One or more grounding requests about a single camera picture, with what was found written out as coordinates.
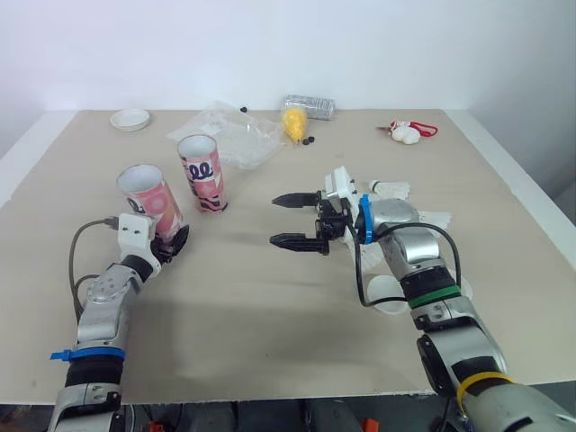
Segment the plastic bottle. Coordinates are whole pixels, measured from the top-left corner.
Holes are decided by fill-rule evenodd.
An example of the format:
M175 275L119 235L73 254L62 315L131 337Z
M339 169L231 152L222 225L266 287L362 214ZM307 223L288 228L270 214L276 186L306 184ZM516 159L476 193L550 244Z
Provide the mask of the plastic bottle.
M284 101L284 108L295 105L303 107L309 118L317 120L332 120L334 110L336 109L336 104L333 99L288 94Z

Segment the clear plastic bag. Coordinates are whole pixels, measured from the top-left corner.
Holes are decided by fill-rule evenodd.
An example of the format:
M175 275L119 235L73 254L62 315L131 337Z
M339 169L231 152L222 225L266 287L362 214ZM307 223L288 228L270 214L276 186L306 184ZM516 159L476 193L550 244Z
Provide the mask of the clear plastic bag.
M214 137L220 160L243 169L256 168L283 145L282 124L257 119L224 102L212 103L167 136L180 141L195 133Z

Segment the table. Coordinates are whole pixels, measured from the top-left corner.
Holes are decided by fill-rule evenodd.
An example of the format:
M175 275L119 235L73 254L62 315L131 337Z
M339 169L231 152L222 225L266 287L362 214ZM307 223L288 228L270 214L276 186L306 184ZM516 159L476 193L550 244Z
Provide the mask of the table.
M409 314L360 305L344 246L321 256L268 244L278 232L311 235L315 219L311 210L270 201L315 191L342 165L361 186L407 181L417 208L453 214L449 231L463 276L513 377L576 378L575 228L469 114L448 113L473 144L439 110L343 111L334 121L313 121L312 145L287 146L253 171L223 167L229 209L219 216L194 209L176 144L166 138L193 114L152 112L152 123L133 133L113 129L111 112L54 114L22 138L29 147L18 143L0 161L2 183L12 187L4 188L12 199L0 210L0 403L53 403L63 386L67 365L48 358L76 335L69 242L82 223L129 210L115 179L136 163L162 168L193 233L133 310L122 377L127 403L429 390ZM374 128L397 119L440 132L403 146ZM90 229L78 243L76 275L102 272L117 259L115 233Z

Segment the blue clip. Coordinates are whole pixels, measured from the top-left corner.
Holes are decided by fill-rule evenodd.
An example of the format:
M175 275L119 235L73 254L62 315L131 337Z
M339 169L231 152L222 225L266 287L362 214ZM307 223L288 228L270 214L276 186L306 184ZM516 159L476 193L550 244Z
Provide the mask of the blue clip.
M88 357L88 356L115 356L124 358L126 353L120 348L113 346L94 346L92 348L82 348L77 351L65 349L59 353L52 353L50 360L62 360L63 362L70 362L75 358Z
M372 215L370 214L370 200L368 199L367 193L362 195L362 198L360 198L360 208L364 213L364 226L366 230L364 244L369 245L370 243L372 243L373 225L372 225Z

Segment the pink paper cup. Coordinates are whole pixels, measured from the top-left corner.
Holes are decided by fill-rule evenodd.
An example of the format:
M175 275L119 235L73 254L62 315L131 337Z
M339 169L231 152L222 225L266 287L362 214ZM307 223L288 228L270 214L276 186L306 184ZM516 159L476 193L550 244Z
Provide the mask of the pink paper cup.
M185 223L160 168L131 166L118 176L116 184L134 212L146 214L156 221L156 234L165 246L171 246L172 239Z
M196 209L202 213L219 213L228 206L224 193L216 139L209 135L190 135L178 143L178 153Z

